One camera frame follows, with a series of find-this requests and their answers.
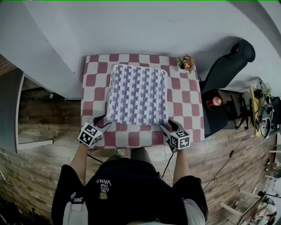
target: white cable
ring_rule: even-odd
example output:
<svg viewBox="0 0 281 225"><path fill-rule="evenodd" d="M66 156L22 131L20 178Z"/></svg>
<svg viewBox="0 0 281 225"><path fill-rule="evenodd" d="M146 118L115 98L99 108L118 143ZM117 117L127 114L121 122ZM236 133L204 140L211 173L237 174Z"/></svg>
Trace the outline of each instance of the white cable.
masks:
<svg viewBox="0 0 281 225"><path fill-rule="evenodd" d="M164 154L165 154L165 159L166 159L166 162L167 162L167 164L168 164L168 160L167 160L167 157L166 157L165 148L164 148ZM171 170L170 170L169 165L168 165L168 170L169 170L169 172L170 172L170 174L171 174L171 177L174 179L174 177L173 177L173 175L172 175L172 173L171 173Z"/></svg>
<svg viewBox="0 0 281 225"><path fill-rule="evenodd" d="M35 197L35 196L31 195L31 194L26 193L24 190L20 189L17 185L12 184L12 183L6 181L5 179L4 179L4 181L5 181L7 184L9 184L9 185L15 186L17 189L21 190L22 192L24 192L25 194L27 194L27 195L29 195L29 196L31 196L31 197L33 197L33 198L40 199L41 201L44 201L44 202L49 203L49 204L52 204L51 202L48 202L48 201L46 201L46 200L44 200L44 199L41 199L41 198L39 198L39 197Z"/></svg>

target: sneaker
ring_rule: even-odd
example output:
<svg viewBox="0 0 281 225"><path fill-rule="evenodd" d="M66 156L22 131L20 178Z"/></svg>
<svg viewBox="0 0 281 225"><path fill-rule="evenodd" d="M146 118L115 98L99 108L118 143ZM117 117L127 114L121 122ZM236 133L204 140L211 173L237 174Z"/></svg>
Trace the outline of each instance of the sneaker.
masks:
<svg viewBox="0 0 281 225"><path fill-rule="evenodd" d="M114 152L117 156L123 157L125 155L124 149L114 149Z"/></svg>

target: folded striped towel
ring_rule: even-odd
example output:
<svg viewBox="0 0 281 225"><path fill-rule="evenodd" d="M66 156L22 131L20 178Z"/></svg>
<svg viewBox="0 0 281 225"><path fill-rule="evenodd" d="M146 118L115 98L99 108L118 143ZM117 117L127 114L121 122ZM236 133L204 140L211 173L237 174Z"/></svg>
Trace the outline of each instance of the folded striped towel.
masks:
<svg viewBox="0 0 281 225"><path fill-rule="evenodd" d="M116 64L111 70L106 119L122 124L168 122L167 72Z"/></svg>

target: red and white tablecloth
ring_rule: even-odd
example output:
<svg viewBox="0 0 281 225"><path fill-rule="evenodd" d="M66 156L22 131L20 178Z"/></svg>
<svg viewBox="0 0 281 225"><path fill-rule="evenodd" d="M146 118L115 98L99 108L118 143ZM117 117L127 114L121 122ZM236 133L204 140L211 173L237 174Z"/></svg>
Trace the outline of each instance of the red and white tablecloth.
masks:
<svg viewBox="0 0 281 225"><path fill-rule="evenodd" d="M179 73L175 57L146 54L101 54L87 56L81 102L82 124L91 115L106 114L112 66L116 63L164 69L168 73L167 105L169 118L183 125L191 141L204 140L201 93L196 68ZM136 148L166 144L159 125L112 123L97 148Z"/></svg>

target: wooden floor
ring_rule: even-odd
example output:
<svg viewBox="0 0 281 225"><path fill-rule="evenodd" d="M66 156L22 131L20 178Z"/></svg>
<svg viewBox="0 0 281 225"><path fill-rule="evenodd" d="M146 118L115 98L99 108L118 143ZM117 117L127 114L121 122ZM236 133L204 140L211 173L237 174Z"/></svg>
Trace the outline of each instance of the wooden floor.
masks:
<svg viewBox="0 0 281 225"><path fill-rule="evenodd" d="M1 197L16 202L25 214L35 208L38 214L46 218L50 218L51 202L61 166L70 164L79 144L77 136L80 130L80 102L65 102L57 96L50 99L49 95L48 91L22 93L19 139L27 142L41 136L52 138L54 144L20 150L18 154L0 150L0 170L6 180L25 192L0 180ZM226 163L230 152L241 140L252 136L252 127L247 131L242 127L239 130L220 131L202 142L192 143L187 149L192 175L201 178L202 186L205 187ZM257 187L257 191L264 189L263 165L274 145L275 137L250 138L239 145L230 162L218 174L218 181L212 182L205 190L209 206L208 225L217 225L223 220L219 202L233 204L236 200L234 196L239 189L248 192L254 187ZM167 164L166 159L171 156L170 149L160 146L147 148L147 151L156 170L162 174ZM112 154L111 149L91 152L91 155L102 161ZM126 156L130 156L129 150L126 150ZM176 155L169 167L172 174L175 158ZM89 157L87 163L86 179L89 180L100 164ZM172 184L173 179L169 170L166 171L164 179L169 185Z"/></svg>

